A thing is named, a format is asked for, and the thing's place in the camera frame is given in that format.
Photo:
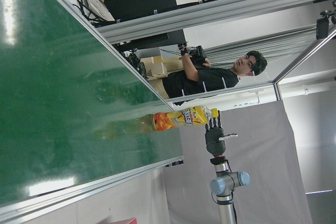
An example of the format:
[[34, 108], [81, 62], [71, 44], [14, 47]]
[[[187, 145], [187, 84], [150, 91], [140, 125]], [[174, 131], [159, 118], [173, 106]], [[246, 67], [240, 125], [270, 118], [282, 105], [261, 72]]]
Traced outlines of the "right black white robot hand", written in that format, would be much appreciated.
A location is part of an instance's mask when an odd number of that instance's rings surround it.
[[221, 117], [218, 116], [209, 121], [208, 124], [205, 125], [205, 143], [206, 149], [209, 153], [211, 153], [214, 157], [221, 156], [226, 151], [226, 139], [237, 137], [238, 134], [224, 134], [224, 130], [221, 125]]

